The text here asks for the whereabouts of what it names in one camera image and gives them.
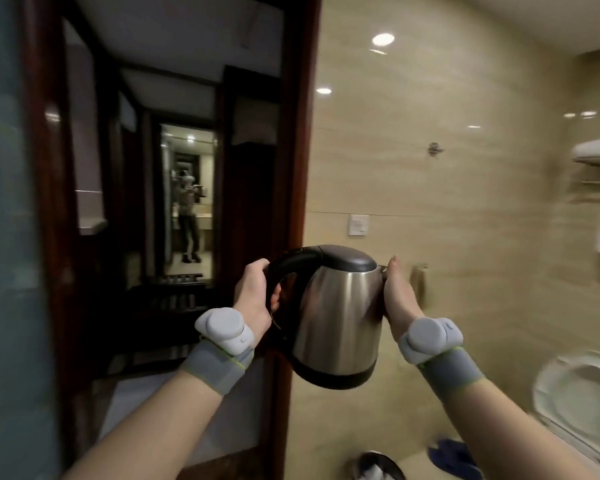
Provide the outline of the person's right hand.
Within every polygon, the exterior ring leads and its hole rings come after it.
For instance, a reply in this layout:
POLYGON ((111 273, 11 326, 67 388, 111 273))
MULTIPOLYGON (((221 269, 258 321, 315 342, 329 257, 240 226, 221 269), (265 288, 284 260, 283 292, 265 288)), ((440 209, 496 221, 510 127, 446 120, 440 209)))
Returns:
POLYGON ((417 303, 415 291, 403 274, 401 283, 384 282, 384 307, 395 341, 408 331, 414 321, 425 316, 417 303))

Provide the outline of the person's left hand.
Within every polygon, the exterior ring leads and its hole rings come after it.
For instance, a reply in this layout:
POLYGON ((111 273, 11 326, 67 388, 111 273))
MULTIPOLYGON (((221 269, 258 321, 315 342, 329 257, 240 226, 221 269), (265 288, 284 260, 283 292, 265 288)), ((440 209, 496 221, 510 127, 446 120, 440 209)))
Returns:
POLYGON ((267 294, 267 279, 264 274, 243 275, 235 286, 234 309, 244 317, 253 331, 256 348, 272 325, 272 313, 280 306, 281 285, 277 284, 271 296, 267 294))

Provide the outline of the stainless steel electric kettle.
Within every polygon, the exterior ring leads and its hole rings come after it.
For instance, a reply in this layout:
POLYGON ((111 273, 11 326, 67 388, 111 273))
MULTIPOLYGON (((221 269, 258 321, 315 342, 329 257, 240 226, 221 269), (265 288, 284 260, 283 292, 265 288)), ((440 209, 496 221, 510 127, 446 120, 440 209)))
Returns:
POLYGON ((293 371, 330 390, 360 387, 378 357, 386 268, 353 248, 323 244, 291 250, 265 270, 265 303, 289 275, 286 315, 272 319, 278 350, 293 371))

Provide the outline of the person's right forearm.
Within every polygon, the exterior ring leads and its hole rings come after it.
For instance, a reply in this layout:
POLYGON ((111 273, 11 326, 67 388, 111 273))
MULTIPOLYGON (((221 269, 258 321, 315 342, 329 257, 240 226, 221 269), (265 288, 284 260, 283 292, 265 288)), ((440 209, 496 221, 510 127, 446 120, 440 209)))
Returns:
POLYGON ((567 444, 490 380, 444 391, 440 401, 487 480, 596 480, 567 444))

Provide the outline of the person's left forearm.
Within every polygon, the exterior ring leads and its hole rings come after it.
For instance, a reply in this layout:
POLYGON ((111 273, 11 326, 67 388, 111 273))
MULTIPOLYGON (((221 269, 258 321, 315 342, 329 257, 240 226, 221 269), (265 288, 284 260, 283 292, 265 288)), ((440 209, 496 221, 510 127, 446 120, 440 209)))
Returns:
POLYGON ((222 400, 200 379, 177 372, 63 480, 176 480, 222 400))

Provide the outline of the white wrist tracker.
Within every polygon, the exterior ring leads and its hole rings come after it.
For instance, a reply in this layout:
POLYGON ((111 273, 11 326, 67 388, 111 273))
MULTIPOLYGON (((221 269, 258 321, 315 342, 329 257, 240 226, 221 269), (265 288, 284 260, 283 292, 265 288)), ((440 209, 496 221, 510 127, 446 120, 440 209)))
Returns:
POLYGON ((416 366, 463 343, 464 336, 459 327, 446 317, 418 318, 397 341, 403 358, 416 366))
POLYGON ((243 315, 234 308, 208 310, 197 318, 194 327, 200 335, 231 356, 238 357, 253 351, 254 333, 243 315))

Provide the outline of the dark wooden luggage rack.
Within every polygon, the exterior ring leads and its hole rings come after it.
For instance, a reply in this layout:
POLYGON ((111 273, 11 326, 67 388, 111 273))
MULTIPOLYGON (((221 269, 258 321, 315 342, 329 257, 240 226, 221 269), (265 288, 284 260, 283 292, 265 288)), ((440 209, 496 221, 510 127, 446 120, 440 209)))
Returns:
POLYGON ((216 302, 202 274, 155 276, 125 295, 123 330, 137 348, 183 346, 200 339, 195 322, 216 302))

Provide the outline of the grey wrist band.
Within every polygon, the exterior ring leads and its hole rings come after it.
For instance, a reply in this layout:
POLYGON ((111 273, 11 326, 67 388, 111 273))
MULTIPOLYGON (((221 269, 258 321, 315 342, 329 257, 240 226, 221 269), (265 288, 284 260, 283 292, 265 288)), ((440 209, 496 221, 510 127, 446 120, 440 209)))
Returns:
POLYGON ((417 369, 441 402, 485 377, 464 347, 436 355, 417 369))
POLYGON ((208 339, 197 343, 179 370, 193 376, 219 395, 227 395, 245 375, 254 358, 254 350, 234 356, 208 339))

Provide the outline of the blue slipper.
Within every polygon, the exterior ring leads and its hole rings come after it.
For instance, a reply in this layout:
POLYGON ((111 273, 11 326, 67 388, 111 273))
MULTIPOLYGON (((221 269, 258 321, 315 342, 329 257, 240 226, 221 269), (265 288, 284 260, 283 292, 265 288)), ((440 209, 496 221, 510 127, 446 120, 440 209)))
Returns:
POLYGON ((435 467, 460 480, 484 480, 481 469, 464 442, 439 439, 435 446, 428 446, 427 456, 435 467))

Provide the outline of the white toilet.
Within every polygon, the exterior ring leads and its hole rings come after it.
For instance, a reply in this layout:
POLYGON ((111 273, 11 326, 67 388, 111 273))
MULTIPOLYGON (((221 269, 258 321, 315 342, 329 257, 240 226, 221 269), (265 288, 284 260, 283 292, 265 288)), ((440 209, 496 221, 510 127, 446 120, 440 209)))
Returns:
POLYGON ((568 444, 600 480, 600 353, 557 356, 539 371, 531 415, 568 444))

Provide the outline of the tall wall mirror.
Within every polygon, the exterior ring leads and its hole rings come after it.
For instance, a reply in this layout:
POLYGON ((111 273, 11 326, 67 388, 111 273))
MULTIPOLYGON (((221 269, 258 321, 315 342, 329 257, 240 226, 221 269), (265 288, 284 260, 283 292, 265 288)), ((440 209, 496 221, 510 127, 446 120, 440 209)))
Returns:
POLYGON ((159 129, 155 273, 211 284, 216 137, 167 123, 159 129))

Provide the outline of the dark wooden door frame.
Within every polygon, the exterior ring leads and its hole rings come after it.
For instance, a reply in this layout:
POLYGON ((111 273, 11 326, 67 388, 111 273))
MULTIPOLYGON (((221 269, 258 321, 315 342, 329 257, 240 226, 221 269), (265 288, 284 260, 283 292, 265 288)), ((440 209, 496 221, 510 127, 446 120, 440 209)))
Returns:
POLYGON ((140 248, 141 281, 166 259, 160 210, 162 123, 217 138, 209 303, 227 305, 241 265, 299 245, 307 170, 308 90, 322 0, 16 0, 25 104, 47 287, 61 472, 79 457, 77 400, 104 359, 166 344, 184 318, 142 311, 123 291, 123 252, 140 248), (95 142, 107 224, 79 231, 67 20, 94 58, 95 142))

